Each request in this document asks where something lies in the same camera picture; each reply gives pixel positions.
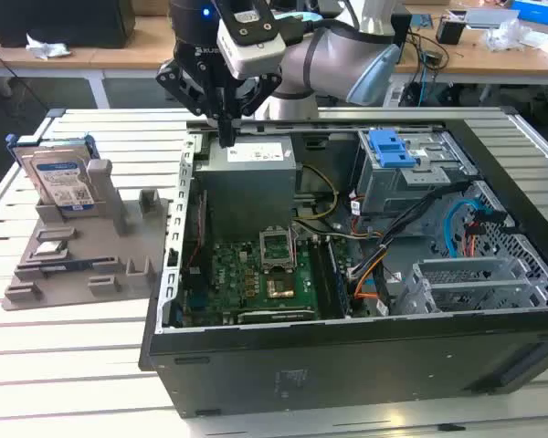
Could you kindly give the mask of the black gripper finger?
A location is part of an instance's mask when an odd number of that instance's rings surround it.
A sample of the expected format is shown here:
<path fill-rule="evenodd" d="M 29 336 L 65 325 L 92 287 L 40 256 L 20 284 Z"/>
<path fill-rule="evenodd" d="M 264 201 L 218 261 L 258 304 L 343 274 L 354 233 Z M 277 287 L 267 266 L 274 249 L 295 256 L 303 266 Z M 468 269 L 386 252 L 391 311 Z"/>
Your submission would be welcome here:
<path fill-rule="evenodd" d="M 258 77 L 235 79 L 232 92 L 230 145 L 233 146 L 243 116 L 251 116 L 281 83 L 280 74 L 262 74 Z"/>
<path fill-rule="evenodd" d="M 205 60 L 169 60 L 161 65 L 156 81 L 197 116 L 205 115 L 217 128 L 221 147 L 232 146 L 232 115 L 223 74 Z"/>

